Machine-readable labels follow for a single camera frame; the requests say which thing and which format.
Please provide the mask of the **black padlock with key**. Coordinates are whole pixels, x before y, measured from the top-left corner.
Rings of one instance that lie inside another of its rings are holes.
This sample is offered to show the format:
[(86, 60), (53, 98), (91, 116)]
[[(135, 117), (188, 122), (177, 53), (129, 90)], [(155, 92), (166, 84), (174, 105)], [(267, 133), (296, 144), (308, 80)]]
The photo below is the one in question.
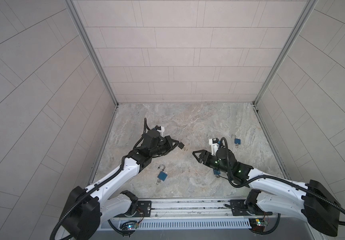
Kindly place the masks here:
[(182, 150), (182, 149), (184, 148), (184, 144), (181, 143), (181, 142), (179, 142), (179, 143), (178, 143), (178, 147)]

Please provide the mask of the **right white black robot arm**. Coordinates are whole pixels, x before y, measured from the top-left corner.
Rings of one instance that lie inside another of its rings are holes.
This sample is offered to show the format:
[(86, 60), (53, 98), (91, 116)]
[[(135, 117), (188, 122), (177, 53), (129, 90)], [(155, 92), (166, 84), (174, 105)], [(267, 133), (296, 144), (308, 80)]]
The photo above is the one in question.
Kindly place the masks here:
[(236, 160), (225, 138), (209, 140), (211, 151), (192, 154), (198, 163), (227, 175), (234, 188), (250, 188), (244, 202), (252, 215), (277, 213), (307, 222), (320, 233), (336, 237), (345, 226), (345, 209), (318, 181), (294, 182), (269, 175)]

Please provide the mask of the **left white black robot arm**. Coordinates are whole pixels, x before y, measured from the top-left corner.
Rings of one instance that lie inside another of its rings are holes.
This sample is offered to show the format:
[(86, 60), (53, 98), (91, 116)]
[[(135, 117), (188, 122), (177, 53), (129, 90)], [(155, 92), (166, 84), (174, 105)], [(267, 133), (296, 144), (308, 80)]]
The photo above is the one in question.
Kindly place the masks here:
[(141, 138), (133, 149), (122, 157), (121, 163), (106, 176), (85, 188), (75, 187), (69, 194), (59, 221), (50, 234), (56, 238), (64, 228), (70, 240), (88, 240), (104, 221), (121, 215), (133, 215), (137, 211), (138, 198), (130, 191), (123, 191), (117, 197), (112, 195), (124, 183), (145, 169), (152, 159), (167, 155), (175, 148), (183, 149), (184, 144), (170, 136), (164, 136), (161, 126), (149, 128), (144, 123)]

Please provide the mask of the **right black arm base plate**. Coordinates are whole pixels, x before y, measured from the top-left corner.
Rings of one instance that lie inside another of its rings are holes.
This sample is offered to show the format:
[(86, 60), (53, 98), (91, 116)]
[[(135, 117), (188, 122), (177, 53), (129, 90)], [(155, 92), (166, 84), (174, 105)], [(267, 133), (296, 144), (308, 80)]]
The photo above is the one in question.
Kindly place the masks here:
[(231, 209), (233, 216), (271, 216), (272, 212), (264, 212), (257, 203), (247, 202), (245, 200), (230, 200), (224, 204), (226, 208)]

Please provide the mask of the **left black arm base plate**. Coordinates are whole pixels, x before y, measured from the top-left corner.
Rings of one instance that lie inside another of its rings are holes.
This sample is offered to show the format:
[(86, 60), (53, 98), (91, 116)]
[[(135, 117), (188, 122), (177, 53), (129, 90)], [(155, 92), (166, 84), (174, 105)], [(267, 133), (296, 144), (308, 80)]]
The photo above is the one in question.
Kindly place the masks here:
[(152, 209), (151, 201), (138, 201), (137, 205), (131, 205), (130, 209), (124, 214), (127, 218), (150, 217)]

